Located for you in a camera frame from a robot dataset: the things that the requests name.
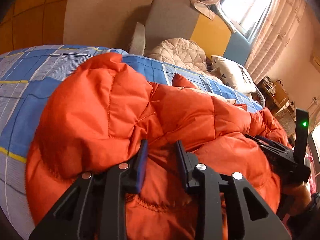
plaid bedsheet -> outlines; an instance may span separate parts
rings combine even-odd
[[[171,85],[179,73],[202,90],[235,98],[256,112],[261,106],[232,88],[192,71],[105,47],[44,45],[0,55],[0,206],[22,236],[34,228],[25,192],[25,164],[29,145],[47,99],[81,63],[102,53],[123,55],[123,62],[148,81]]]

metal rivet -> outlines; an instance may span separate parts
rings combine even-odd
[[[232,176],[237,180],[241,180],[243,178],[240,172],[235,172],[234,174],[232,174]]]
[[[129,164],[128,163],[120,163],[119,164],[119,169],[126,170],[127,168],[129,168]]]
[[[82,179],[90,179],[91,178],[91,173],[90,172],[85,172],[82,173]]]
[[[207,166],[205,166],[205,165],[202,164],[202,163],[197,164],[196,167],[197,167],[198,170],[201,170],[201,171],[204,171],[204,170],[207,168]]]

dark sleeve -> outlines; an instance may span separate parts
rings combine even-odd
[[[291,230],[292,238],[297,238],[306,225],[310,222],[313,215],[320,208],[320,193],[311,195],[312,201],[305,212],[288,219],[287,225]]]

red puffer jacket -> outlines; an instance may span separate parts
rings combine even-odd
[[[200,90],[147,82],[121,60],[116,53],[89,59],[48,100],[27,158],[26,191],[36,224],[78,174],[130,159],[142,138],[149,142],[147,170],[141,193],[127,198],[129,239],[194,237],[197,203],[181,187],[172,147],[177,140],[215,171],[241,172],[276,211],[280,179],[244,136],[287,145],[268,109],[251,114]]]

